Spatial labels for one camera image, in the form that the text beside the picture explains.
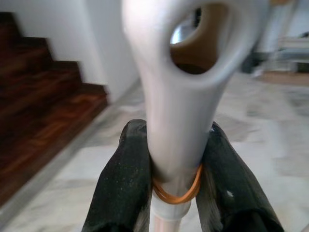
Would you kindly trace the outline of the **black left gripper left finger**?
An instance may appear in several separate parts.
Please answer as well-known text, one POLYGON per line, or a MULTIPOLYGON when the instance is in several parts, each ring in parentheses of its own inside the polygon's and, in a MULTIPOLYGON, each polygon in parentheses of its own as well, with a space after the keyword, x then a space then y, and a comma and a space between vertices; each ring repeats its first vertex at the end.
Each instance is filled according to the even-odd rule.
POLYGON ((146 121, 133 119, 99 176, 82 231, 149 231, 152 192, 146 121))

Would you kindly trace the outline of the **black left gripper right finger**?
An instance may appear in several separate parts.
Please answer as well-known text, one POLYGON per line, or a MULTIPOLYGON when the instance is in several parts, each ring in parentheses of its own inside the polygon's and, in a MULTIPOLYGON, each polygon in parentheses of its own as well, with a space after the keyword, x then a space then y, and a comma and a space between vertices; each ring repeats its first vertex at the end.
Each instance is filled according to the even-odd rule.
POLYGON ((216 122, 202 158, 196 203, 204 232, 283 231, 258 180, 216 122))

